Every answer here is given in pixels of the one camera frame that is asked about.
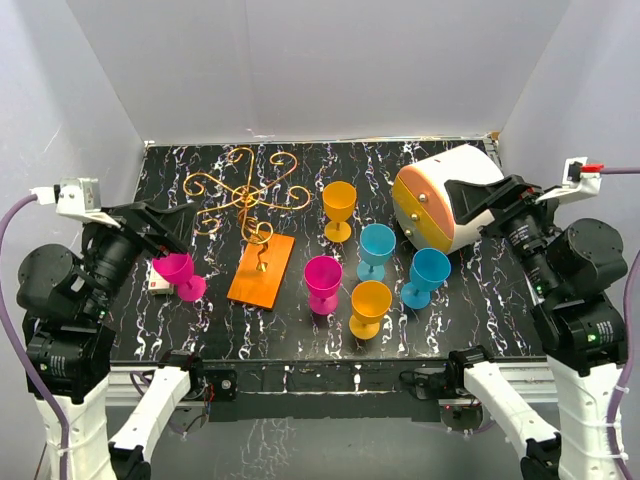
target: blue goblet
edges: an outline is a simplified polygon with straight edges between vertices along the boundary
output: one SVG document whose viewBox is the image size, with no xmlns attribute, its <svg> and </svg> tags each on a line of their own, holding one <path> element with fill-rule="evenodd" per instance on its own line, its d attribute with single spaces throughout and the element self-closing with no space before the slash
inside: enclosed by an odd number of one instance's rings
<svg viewBox="0 0 640 480">
<path fill-rule="evenodd" d="M 440 287 L 451 273 L 447 256 L 435 248 L 423 248 L 413 257 L 409 278 L 400 296 L 404 304 L 414 310 L 429 305 L 431 292 Z"/>
<path fill-rule="evenodd" d="M 386 225 L 372 223 L 360 235 L 360 258 L 358 278 L 362 282 L 384 278 L 384 264 L 396 248 L 396 234 Z"/>
</svg>

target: small white box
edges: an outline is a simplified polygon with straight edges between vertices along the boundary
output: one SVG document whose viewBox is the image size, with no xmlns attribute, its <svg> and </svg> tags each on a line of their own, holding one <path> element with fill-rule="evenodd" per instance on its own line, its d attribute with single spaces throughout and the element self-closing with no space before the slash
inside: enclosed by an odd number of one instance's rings
<svg viewBox="0 0 640 480">
<path fill-rule="evenodd" d="M 151 295 L 172 295 L 173 285 L 167 282 L 156 272 L 153 265 L 151 266 L 151 275 L 149 275 L 149 284 L 147 289 Z"/>
</svg>

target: white wall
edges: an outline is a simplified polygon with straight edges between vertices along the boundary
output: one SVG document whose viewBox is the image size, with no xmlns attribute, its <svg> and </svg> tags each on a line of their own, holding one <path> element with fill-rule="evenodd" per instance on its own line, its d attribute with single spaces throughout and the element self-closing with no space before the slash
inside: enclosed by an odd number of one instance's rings
<svg viewBox="0 0 640 480">
<path fill-rule="evenodd" d="M 608 166 L 640 166 L 640 3 L 574 2 L 553 35 L 500 135 L 510 173 L 532 183 L 559 182 L 564 159 L 589 156 Z M 599 218 L 622 234 L 629 265 L 640 249 L 640 177 L 604 178 L 598 198 L 562 207 L 558 225 Z M 623 281 L 610 290 L 621 307 Z M 635 298 L 638 295 L 636 286 Z M 635 352 L 640 345 L 640 302 L 635 307 Z M 623 403 L 631 470 L 640 474 L 640 368 Z"/>
<path fill-rule="evenodd" d="M 67 0 L 143 139 L 499 130 L 568 0 Z"/>
<path fill-rule="evenodd" d="M 131 201 L 142 142 L 64 0 L 0 0 L 0 12 L 3 214 L 30 187 L 53 185 L 62 176 L 99 177 L 105 204 Z M 24 314 L 15 304 L 22 258 L 48 242 L 78 247 L 79 227 L 37 206 L 9 227 L 2 286 L 16 328 Z M 3 333 L 0 364 L 0 475 L 33 478 L 44 429 Z"/>
</svg>

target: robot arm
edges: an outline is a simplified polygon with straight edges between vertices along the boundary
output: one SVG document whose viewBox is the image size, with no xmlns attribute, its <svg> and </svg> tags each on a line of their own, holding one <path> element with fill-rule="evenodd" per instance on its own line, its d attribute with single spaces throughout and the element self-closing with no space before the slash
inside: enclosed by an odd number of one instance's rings
<svg viewBox="0 0 640 480">
<path fill-rule="evenodd" d="M 70 397 L 56 396 L 71 425 L 67 478 L 149 479 L 149 462 L 160 434 L 182 398 L 198 389 L 201 366 L 201 361 L 189 352 L 167 352 L 135 411 L 109 441 L 105 410 L 108 378 L 96 385 L 79 405 L 74 405 Z M 58 479 L 60 423 L 44 400 L 36 399 L 36 404 L 45 422 L 52 478 Z"/>
<path fill-rule="evenodd" d="M 199 387 L 201 362 L 189 352 L 168 352 L 138 408 L 108 442 L 105 399 L 115 333 L 102 319 L 141 253 L 187 252 L 198 206 L 103 208 L 97 181 L 84 178 L 32 193 L 40 204 L 56 203 L 58 214 L 84 223 L 81 258 L 62 245 L 44 245 L 19 270 L 26 354 L 69 430 L 63 436 L 59 417 L 28 379 L 45 422 L 52 478 L 148 479 L 149 459 L 171 412 Z"/>
<path fill-rule="evenodd" d="M 524 478 L 620 478 L 607 441 L 607 408 L 627 361 L 624 320 L 604 290 L 627 273 L 622 240 L 609 225 L 581 219 L 562 231 L 556 208 L 597 194 L 597 169 L 570 159 L 563 186 L 543 192 L 518 176 L 492 185 L 449 181 L 456 222 L 489 210 L 483 236 L 506 238 L 538 297 L 531 313 L 558 391 L 562 435 L 502 379 L 486 351 L 452 352 L 452 386 L 477 396 L 514 445 Z"/>
</svg>

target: plastic goblet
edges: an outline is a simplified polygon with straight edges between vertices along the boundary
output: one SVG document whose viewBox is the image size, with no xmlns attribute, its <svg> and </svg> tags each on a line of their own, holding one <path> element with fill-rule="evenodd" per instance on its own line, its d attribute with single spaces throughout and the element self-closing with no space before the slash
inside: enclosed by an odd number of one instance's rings
<svg viewBox="0 0 640 480">
<path fill-rule="evenodd" d="M 391 300 L 391 290 L 384 283 L 369 280 L 357 285 L 351 294 L 351 333 L 361 340 L 375 337 L 380 331 L 380 320 L 391 307 Z"/>
<path fill-rule="evenodd" d="M 188 253 L 170 253 L 154 258 L 151 263 L 162 278 L 176 286 L 178 296 L 185 302 L 195 302 L 204 295 L 207 282 L 193 274 L 195 267 Z"/>
<path fill-rule="evenodd" d="M 304 281 L 309 289 L 309 307 L 319 315 L 329 315 L 338 308 L 338 290 L 342 266 L 333 257 L 314 257 L 304 267 Z"/>
<path fill-rule="evenodd" d="M 386 225 L 373 223 L 367 225 L 360 235 L 360 258 L 358 278 L 362 282 L 384 278 L 384 264 L 396 248 L 396 235 Z"/>
<path fill-rule="evenodd" d="M 331 220 L 324 227 L 325 236 L 332 242 L 346 242 L 351 236 L 351 226 L 347 220 L 356 208 L 355 187 L 347 182 L 330 183 L 322 192 L 322 203 Z"/>
<path fill-rule="evenodd" d="M 413 257 L 409 278 L 411 282 L 402 287 L 400 296 L 404 304 L 419 310 L 429 305 L 431 292 L 449 277 L 451 263 L 447 256 L 435 248 L 423 248 Z"/>
</svg>

